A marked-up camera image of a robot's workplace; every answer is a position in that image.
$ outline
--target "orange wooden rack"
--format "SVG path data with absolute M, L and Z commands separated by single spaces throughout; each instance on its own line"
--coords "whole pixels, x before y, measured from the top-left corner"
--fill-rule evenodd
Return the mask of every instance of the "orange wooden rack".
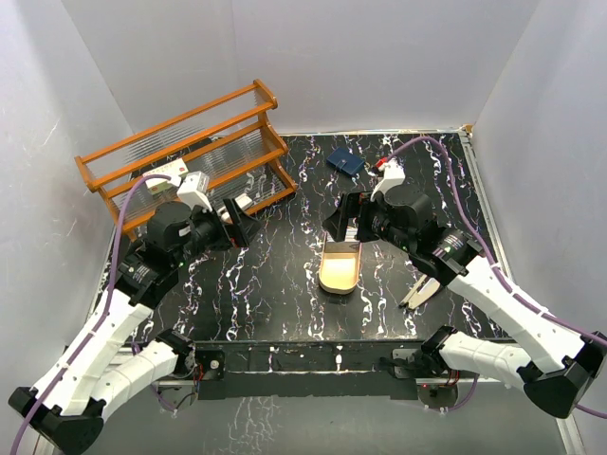
M 252 214 L 297 189 L 279 161 L 287 152 L 286 144 L 267 118 L 267 111 L 276 107 L 276 97 L 255 80 L 93 154 L 76 156 L 76 164 L 84 183 L 101 195 L 115 223 L 126 193 L 140 175 L 178 157 L 190 172 L 210 176 L 209 196 L 213 201 L 216 194 L 218 204 L 222 197 L 250 191 L 254 205 L 247 212 Z M 262 174 L 265 178 L 256 185 L 256 175 Z M 271 185 L 260 191 L 261 182 L 268 180 Z M 174 199 L 176 190 L 152 195 L 142 185 L 129 204 L 122 233 L 135 238 L 135 229 L 150 219 L 156 207 Z

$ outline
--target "black marble table surface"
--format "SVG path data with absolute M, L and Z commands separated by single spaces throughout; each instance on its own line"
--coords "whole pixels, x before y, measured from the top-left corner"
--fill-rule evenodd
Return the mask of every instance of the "black marble table surface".
M 286 171 L 295 195 L 256 214 L 262 228 L 249 248 L 205 254 L 183 267 L 180 283 L 138 330 L 137 341 L 174 328 L 195 341 L 425 339 L 443 324 L 475 337 L 506 333 L 469 302 L 445 290 L 409 314 L 398 308 L 420 274 L 383 242 L 364 244 L 357 288 L 336 296 L 319 288 L 322 220 L 343 191 L 370 191 L 371 166 L 414 135 L 287 136 Z M 434 135 L 450 151 L 457 186 L 472 224 L 489 243 L 487 225 L 456 133 Z M 358 177 L 325 164 L 338 147 L 367 161 Z M 406 182 L 432 199 L 440 222 L 465 229 L 457 215 L 445 162 L 418 143 L 399 158 Z

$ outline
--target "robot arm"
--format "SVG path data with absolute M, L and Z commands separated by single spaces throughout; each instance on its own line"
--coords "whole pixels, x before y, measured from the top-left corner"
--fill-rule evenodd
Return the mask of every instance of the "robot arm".
M 504 381 L 524 390 L 551 415 L 568 416 L 597 377 L 605 349 L 542 318 L 547 310 L 511 283 L 539 314 L 516 301 L 515 292 L 507 292 L 494 276 L 481 247 L 461 230 L 440 226 L 430 198 L 414 185 L 405 185 L 396 167 L 395 160 L 382 163 L 384 179 L 373 192 L 343 195 L 324 228 L 338 242 L 348 221 L 356 218 L 357 240 L 384 240 L 403 250 L 419 271 L 478 306 L 519 344 L 478 340 L 443 327 L 416 357 L 426 367 L 436 374 L 466 370 Z
M 245 215 L 234 200 L 224 200 L 230 219 L 222 222 L 198 191 L 199 177 L 188 175 L 177 192 L 188 205 L 160 205 L 143 239 L 127 252 L 119 265 L 109 313 L 103 315 L 100 305 L 57 363 L 33 387 L 17 388 L 9 399 L 24 417 L 37 406 L 31 426 L 65 455 L 85 452 L 104 421 L 139 391 L 163 376 L 186 375 L 192 369 L 188 362 L 193 361 L 193 344 L 168 330 L 115 370 L 105 372 L 127 338 L 178 283 L 181 266 L 206 250 L 248 246 L 259 230 L 259 222 Z M 107 297 L 105 291 L 101 301 Z M 62 380 L 53 385 L 61 371 Z M 42 391 L 49 388 L 39 402 Z

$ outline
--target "white enclosure wall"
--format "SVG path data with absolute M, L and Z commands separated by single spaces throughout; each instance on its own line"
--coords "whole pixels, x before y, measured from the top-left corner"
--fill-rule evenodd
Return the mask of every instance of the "white enclosure wall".
M 537 0 L 63 0 L 134 130 L 266 82 L 282 132 L 474 122 Z
M 607 4 L 542 1 L 474 128 L 488 199 L 519 285 L 607 331 Z M 607 411 L 607 374 L 582 404 Z M 605 421 L 578 412 L 589 454 Z
M 0 41 L 0 452 L 9 453 L 23 419 L 6 400 L 82 327 L 112 232 L 73 156 L 131 130 L 60 0 L 0 2 Z

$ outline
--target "black metal base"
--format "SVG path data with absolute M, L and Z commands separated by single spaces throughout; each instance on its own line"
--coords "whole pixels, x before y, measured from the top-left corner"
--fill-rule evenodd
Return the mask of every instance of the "black metal base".
M 390 361 L 394 352 L 418 351 L 422 341 L 232 341 L 197 342 L 195 346 L 196 361 L 205 372 L 198 383 L 202 400 L 271 395 L 417 400 L 415 379 L 435 376 L 423 369 L 400 369 L 396 374 L 398 367 Z

